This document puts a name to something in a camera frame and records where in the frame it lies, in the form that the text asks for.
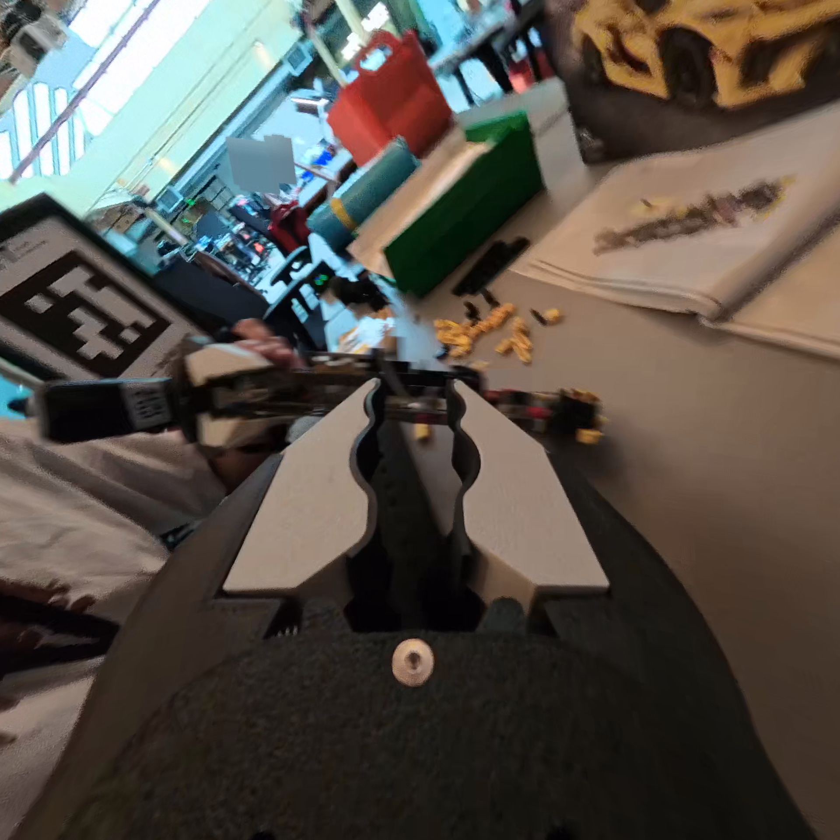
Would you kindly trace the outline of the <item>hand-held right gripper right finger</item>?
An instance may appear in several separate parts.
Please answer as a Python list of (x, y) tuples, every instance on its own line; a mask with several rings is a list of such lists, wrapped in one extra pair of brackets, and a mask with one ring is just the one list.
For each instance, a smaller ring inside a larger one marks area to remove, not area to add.
[(483, 606), (530, 614), (546, 599), (610, 589), (546, 449), (462, 381), (449, 385), (459, 579)]

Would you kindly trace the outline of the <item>teal rolled mat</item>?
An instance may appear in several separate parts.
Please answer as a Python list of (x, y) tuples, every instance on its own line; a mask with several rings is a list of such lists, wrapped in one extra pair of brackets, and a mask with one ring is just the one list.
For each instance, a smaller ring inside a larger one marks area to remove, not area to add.
[(406, 140), (396, 137), (309, 216), (309, 230), (321, 237), (333, 252), (347, 249), (361, 226), (419, 165)]

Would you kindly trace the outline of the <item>framed marker sign on stand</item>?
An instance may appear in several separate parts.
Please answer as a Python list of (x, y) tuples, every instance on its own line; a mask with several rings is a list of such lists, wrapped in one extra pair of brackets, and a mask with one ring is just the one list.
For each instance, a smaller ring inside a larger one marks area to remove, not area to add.
[(2, 363), (25, 380), (151, 377), (207, 332), (46, 194), (1, 214)]

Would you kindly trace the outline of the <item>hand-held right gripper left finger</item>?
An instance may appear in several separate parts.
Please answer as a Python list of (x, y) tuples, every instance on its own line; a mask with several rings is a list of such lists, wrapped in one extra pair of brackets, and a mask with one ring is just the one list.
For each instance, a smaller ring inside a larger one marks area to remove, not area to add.
[(222, 589), (234, 596), (352, 599), (348, 560), (371, 539), (376, 502), (358, 447), (374, 427), (378, 379), (284, 451)]

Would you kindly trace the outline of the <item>person's left hand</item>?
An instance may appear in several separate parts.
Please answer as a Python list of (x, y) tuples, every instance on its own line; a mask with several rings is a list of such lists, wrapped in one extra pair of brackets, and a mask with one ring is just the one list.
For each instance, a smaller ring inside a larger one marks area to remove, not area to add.
[(275, 335), (263, 321), (239, 321), (234, 325), (232, 333), (237, 346), (257, 354), (279, 369), (301, 370), (306, 366), (289, 341)]

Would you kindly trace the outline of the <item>green plastic bin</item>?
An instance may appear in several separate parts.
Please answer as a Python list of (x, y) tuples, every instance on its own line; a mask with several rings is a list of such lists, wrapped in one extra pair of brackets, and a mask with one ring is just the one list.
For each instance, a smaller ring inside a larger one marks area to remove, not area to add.
[(465, 132), (472, 160), (385, 247), (393, 286), (423, 298), (544, 190), (529, 116), (517, 110)]

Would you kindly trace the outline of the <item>scattered yellow toy beams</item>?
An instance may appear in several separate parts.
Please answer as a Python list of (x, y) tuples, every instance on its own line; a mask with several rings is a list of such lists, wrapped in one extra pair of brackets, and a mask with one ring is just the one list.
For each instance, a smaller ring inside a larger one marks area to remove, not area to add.
[(484, 336), (509, 328), (509, 334), (498, 340), (495, 352), (502, 356), (514, 354), (523, 364), (532, 362), (533, 343), (530, 327), (518, 314), (517, 307), (511, 303), (495, 306), (484, 317), (468, 318), (462, 322), (436, 319), (433, 325), (443, 358), (447, 361), (462, 361), (468, 358), (476, 343)]

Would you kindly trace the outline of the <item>black office chair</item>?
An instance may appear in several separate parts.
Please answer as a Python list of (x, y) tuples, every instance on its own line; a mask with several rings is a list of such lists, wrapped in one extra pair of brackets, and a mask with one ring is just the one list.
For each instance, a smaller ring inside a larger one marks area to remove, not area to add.
[(276, 335), (288, 340), (295, 349), (306, 352), (329, 348), (328, 320), (323, 314), (322, 297), (316, 297), (307, 283), (310, 274), (320, 266), (336, 275), (325, 261), (312, 258), (309, 246), (293, 251), (269, 282), (272, 287), (281, 284), (283, 290), (263, 316), (264, 323)]

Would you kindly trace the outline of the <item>white printed t-shirt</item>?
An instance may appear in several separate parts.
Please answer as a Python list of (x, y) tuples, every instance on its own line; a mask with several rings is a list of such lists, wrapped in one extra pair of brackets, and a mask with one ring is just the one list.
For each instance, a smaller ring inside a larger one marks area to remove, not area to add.
[[(178, 432), (52, 444), (2, 419), (2, 593), (115, 623), (170, 552), (268, 457), (208, 454)], [(1, 837), (38, 798), (77, 723), (100, 658), (2, 678)]]

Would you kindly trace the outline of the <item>dark toy set box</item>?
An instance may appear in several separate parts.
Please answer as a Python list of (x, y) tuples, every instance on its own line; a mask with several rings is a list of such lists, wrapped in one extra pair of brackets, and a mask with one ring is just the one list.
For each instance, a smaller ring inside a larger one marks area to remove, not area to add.
[(838, 101), (838, 1), (546, 2), (587, 164), (683, 151)]

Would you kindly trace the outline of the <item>black toy tyres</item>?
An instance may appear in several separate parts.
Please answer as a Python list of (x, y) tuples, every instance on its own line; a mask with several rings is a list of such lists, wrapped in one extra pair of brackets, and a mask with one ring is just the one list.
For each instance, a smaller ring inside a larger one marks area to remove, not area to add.
[(379, 312), (390, 306), (380, 288), (369, 277), (351, 280), (334, 276), (329, 281), (329, 291), (346, 308), (368, 307), (373, 312)]

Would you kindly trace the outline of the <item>stack of long black beams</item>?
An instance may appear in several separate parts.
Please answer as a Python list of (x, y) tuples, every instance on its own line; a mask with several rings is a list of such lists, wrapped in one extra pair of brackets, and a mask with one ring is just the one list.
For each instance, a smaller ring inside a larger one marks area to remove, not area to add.
[(499, 274), (529, 249), (531, 241), (526, 237), (512, 240), (496, 240), (477, 262), (456, 283), (451, 293), (456, 297), (475, 296), (486, 288)]

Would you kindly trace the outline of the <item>red bag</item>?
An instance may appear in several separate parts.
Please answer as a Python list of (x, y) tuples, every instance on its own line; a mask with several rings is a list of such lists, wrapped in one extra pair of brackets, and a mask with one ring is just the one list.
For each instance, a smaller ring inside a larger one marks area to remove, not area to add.
[(335, 99), (327, 123), (358, 166), (401, 138), (415, 156), (441, 140), (455, 115), (434, 76), (417, 32), (375, 30), (353, 61), (357, 76)]

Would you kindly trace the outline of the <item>toy brick car chassis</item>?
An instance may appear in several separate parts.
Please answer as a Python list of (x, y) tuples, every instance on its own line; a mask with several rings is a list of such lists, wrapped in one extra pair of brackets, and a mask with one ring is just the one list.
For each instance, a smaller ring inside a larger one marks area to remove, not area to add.
[(596, 445), (604, 436), (606, 419), (597, 395), (576, 388), (555, 392), (492, 390), (478, 362), (430, 370), (381, 352), (314, 353), (306, 357), (306, 366), (318, 373), (379, 377), (388, 389), (386, 417), (404, 424), (447, 425), (446, 389), (450, 382), (459, 381), (533, 436), (572, 439), (581, 445)]

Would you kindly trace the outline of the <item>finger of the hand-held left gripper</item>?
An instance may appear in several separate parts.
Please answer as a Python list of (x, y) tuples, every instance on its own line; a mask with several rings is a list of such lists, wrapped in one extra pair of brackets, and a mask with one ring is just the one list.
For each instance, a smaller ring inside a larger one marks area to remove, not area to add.
[(230, 406), (196, 414), (196, 442), (213, 451), (278, 452), (292, 424), (289, 409)]
[(186, 385), (194, 390), (227, 376), (274, 369), (283, 370), (235, 342), (210, 343), (187, 354)]

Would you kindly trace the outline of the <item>clear plastic bag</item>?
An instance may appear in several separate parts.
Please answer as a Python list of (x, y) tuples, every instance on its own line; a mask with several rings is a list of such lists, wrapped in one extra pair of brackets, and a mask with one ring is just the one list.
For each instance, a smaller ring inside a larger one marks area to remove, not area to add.
[(396, 321), (393, 317), (365, 317), (353, 328), (339, 337), (336, 350), (342, 354), (370, 355), (381, 351), (384, 354), (397, 352)]

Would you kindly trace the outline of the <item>building instruction book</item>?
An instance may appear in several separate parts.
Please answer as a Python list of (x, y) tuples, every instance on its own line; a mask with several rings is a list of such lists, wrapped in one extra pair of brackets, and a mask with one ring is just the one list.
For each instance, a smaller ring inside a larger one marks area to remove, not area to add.
[(838, 361), (839, 113), (617, 166), (524, 277)]

